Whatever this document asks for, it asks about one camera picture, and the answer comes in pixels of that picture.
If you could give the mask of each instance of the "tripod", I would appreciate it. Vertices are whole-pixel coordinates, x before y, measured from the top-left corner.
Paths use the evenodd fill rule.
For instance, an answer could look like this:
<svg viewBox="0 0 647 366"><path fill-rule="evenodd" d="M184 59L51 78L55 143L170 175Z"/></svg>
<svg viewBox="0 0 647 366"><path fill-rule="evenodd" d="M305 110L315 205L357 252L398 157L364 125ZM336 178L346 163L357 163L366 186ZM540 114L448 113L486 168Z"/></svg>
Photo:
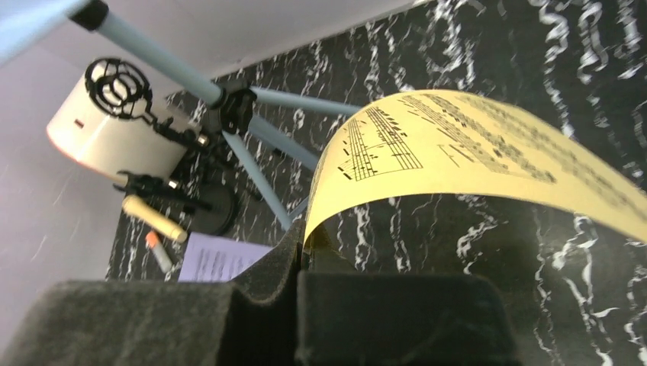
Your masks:
<svg viewBox="0 0 647 366"><path fill-rule="evenodd" d="M249 104L249 98L240 97L241 90L244 92L242 95L253 95L252 101L290 108L302 108L325 114L352 115L360 109L357 106L335 101L326 101L248 85L244 85L242 88L239 86L235 92L228 91L226 88L220 87L200 75L197 70L180 60L180 58L164 50L160 45L111 13L108 5L102 0L91 0L75 14L70 15L69 19L87 31L99 33L119 47L132 53L163 75L179 83L196 97L202 99L210 108L223 110L221 114L226 114L227 111L239 111L245 104L251 105ZM298 160L307 169L315 170L318 162L316 155L281 133L264 118L259 115L251 115L251 108L247 112L249 112L248 120L241 121L241 124L244 124L244 129L248 130L252 136L258 138L270 148L281 150L285 155ZM239 159L240 164L247 171L265 202L267 202L274 215L277 216L282 228L287 230L294 218L307 207L307 199L303 200L292 212L288 212L261 172L253 156L246 149L242 139L236 134L237 126L229 127L232 128L227 129L223 125L221 132L224 139Z"/></svg>

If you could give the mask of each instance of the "purple paper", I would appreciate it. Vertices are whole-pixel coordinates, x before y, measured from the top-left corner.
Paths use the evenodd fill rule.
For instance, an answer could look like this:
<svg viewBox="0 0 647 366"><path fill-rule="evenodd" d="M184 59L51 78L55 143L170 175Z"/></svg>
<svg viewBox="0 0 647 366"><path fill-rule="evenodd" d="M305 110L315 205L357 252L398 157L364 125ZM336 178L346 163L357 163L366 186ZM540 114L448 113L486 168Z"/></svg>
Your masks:
<svg viewBox="0 0 647 366"><path fill-rule="evenodd" d="M180 282L225 282L256 263L272 247L192 233L188 238Z"/></svg>

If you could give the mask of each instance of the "marble countertop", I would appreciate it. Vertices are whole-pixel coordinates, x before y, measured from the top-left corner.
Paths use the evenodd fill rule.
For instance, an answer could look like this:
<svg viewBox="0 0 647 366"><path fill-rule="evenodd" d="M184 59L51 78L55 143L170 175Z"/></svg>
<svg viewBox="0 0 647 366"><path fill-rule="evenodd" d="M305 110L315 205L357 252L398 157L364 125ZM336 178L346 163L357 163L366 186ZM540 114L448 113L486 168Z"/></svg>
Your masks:
<svg viewBox="0 0 647 366"><path fill-rule="evenodd" d="M287 92L364 105L384 95L449 88L518 105L546 120L645 189L647 4L632 0L442 1L357 27L234 76ZM190 95L173 101L199 120ZM343 123L257 106L280 130L323 150ZM282 202L307 197L311 172L245 137ZM180 176L198 186L200 159ZM245 189L241 169L208 172L235 187L241 208L228 236L273 245L283 231ZM154 203L164 213L176 207ZM186 224L188 218L177 217ZM590 218L498 197L429 194L354 207L326 223L360 271L469 273L500 290L525 364L647 364L647 248ZM166 277L148 253L147 228L120 218L108 278Z"/></svg>

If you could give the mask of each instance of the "black pole cap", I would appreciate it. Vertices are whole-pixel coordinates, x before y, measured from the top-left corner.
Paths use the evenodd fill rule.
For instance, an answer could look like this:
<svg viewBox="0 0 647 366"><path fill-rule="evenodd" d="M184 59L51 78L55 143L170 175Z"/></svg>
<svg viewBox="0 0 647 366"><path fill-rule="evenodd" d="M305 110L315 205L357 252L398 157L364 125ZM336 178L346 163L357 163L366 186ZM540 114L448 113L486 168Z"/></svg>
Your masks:
<svg viewBox="0 0 647 366"><path fill-rule="evenodd" d="M88 31L96 31L108 16L108 4L102 0L91 0L69 19Z"/></svg>

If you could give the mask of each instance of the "white wall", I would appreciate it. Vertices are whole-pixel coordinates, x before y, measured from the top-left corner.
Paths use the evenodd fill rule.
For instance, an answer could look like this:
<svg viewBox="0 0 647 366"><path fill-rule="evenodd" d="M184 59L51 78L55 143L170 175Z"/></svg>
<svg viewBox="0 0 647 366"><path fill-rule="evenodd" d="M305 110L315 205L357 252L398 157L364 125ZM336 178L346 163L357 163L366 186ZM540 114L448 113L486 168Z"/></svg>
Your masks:
<svg viewBox="0 0 647 366"><path fill-rule="evenodd" d="M116 14L211 76L411 2L108 1ZM50 118L99 56L126 54L68 23L0 67L0 352L45 288L105 275L121 196L109 181L61 156L45 135ZM179 88L144 69L158 95Z"/></svg>

